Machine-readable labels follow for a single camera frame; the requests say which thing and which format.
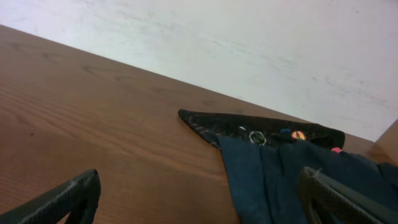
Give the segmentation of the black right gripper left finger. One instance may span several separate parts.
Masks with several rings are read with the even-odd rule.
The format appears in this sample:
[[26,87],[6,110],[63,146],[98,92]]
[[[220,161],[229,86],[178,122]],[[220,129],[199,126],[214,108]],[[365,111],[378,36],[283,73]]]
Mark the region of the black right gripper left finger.
[[86,170],[42,195],[1,214],[1,223],[93,223],[101,195],[98,171]]

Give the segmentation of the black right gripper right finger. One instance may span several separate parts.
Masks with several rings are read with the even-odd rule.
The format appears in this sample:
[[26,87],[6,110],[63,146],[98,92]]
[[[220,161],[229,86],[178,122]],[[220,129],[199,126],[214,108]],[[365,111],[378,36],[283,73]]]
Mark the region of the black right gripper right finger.
[[310,167],[300,172],[298,196],[309,223],[397,223],[397,212]]

